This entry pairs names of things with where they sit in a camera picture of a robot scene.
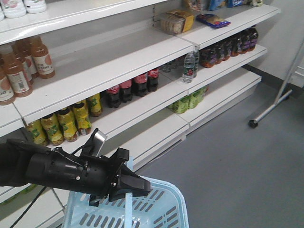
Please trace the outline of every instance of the robotic arm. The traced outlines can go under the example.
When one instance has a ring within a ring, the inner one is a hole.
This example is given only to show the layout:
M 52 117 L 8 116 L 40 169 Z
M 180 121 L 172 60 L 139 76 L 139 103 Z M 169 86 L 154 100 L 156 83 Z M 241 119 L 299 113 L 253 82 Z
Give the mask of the robotic arm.
M 81 147 L 79 157 L 56 147 L 8 139 L 0 144 L 0 186 L 22 186 L 33 183 L 59 189 L 91 194 L 89 205 L 98 206 L 102 198 L 109 201 L 124 197 L 146 196 L 150 183 L 129 170 L 124 162 L 129 151 L 118 148 L 110 157 L 99 156 L 102 143 L 98 129 Z

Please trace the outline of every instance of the cable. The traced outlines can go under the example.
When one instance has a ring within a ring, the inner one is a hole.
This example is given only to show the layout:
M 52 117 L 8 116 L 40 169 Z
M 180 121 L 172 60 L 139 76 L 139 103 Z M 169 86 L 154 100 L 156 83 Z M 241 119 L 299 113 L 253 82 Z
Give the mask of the cable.
M 33 201 L 30 203 L 30 205 L 24 210 L 24 212 L 19 216 L 19 218 L 14 222 L 13 225 L 10 226 L 10 228 L 13 228 L 27 213 L 27 211 L 33 206 L 33 204 L 38 200 L 39 196 L 43 193 L 43 191 L 46 189 L 46 187 L 43 187 L 40 192 L 37 194 L 37 196 L 33 199 Z

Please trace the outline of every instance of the white wall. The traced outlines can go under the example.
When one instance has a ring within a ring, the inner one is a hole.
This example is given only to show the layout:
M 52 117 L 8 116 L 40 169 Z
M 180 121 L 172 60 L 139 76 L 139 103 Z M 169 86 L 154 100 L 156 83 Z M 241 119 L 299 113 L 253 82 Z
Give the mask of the white wall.
M 252 66 L 285 79 L 304 38 L 304 0 L 264 0 L 267 5 L 281 8 L 278 14 L 257 25 L 259 44 L 268 54 Z

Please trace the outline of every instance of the floor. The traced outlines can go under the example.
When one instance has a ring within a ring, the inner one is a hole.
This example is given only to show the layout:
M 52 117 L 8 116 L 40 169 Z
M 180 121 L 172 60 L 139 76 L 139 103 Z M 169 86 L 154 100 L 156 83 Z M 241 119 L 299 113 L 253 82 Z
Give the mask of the floor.
M 275 95 L 260 84 L 137 173 L 181 190 L 191 228 L 304 227 L 304 95 L 247 125 Z

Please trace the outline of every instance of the water bottle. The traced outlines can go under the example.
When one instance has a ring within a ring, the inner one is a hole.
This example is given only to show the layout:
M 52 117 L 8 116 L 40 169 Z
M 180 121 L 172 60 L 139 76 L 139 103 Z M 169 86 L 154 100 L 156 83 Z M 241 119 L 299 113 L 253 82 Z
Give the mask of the water bottle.
M 195 50 L 193 53 L 194 53 L 194 57 L 195 57 L 193 77 L 196 77 L 196 75 L 198 73 L 199 60 L 200 60 L 200 52 L 199 52 L 199 48 L 197 46 L 195 47 Z
M 184 83 L 190 83 L 193 80 L 193 71 L 195 67 L 195 56 L 193 51 L 189 52 L 184 61 L 184 71 L 182 74 L 182 79 Z

